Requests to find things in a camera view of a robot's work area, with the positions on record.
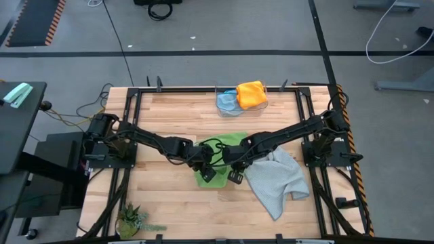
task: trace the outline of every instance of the orange cloth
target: orange cloth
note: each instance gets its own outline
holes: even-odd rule
[[[242,109],[262,104],[267,101],[264,86],[260,81],[242,83],[237,86],[237,100]]]

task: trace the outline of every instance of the green cloth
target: green cloth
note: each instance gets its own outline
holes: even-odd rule
[[[219,139],[222,141],[222,143],[230,145],[230,146],[236,146],[236,145],[239,145],[241,140],[243,138],[245,138],[246,136],[247,136],[247,132],[237,132],[237,133],[232,133],[232,134],[222,134],[222,135],[218,135],[218,136],[213,136],[211,138]],[[212,150],[214,150],[214,152],[219,151],[219,149],[216,148],[217,143],[218,143],[218,141],[215,141],[215,140],[211,140],[209,142],[206,142],[206,144],[208,144],[212,147]],[[221,158],[221,157],[222,157],[221,152],[214,155],[212,157],[211,163],[219,160],[219,158]],[[218,162],[216,165],[221,165],[223,163],[224,163],[224,161],[220,160],[220,162]],[[230,166],[217,167],[217,168],[214,168],[214,170],[216,170],[217,174],[208,183],[205,182],[205,180],[203,180],[199,171],[196,171],[195,177],[196,177],[197,185],[200,187],[205,187],[205,188],[223,188],[223,187],[225,187],[226,183],[228,182],[228,175],[229,175],[229,172],[231,171],[231,167]]]

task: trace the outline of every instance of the plant pot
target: plant pot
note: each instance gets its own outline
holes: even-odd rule
[[[121,239],[130,239],[135,234],[137,234],[138,229],[131,224],[124,222],[123,220],[116,220],[116,233],[121,237]]]

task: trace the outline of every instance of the black anti-fatigue mat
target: black anti-fatigue mat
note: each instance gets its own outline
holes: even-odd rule
[[[64,7],[65,0],[26,0],[6,46],[50,45]]]

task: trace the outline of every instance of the gray metal table leg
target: gray metal table leg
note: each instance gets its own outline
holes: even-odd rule
[[[359,7],[388,9],[394,1],[395,0],[355,0],[353,7],[355,9]],[[400,1],[398,1],[395,6],[393,6],[393,9],[407,9],[408,11],[413,11],[418,8],[420,8],[420,5],[418,3],[408,3]]]
[[[381,89],[399,89],[405,91],[434,92],[434,68],[428,70],[425,74],[414,81],[377,81],[375,90]]]

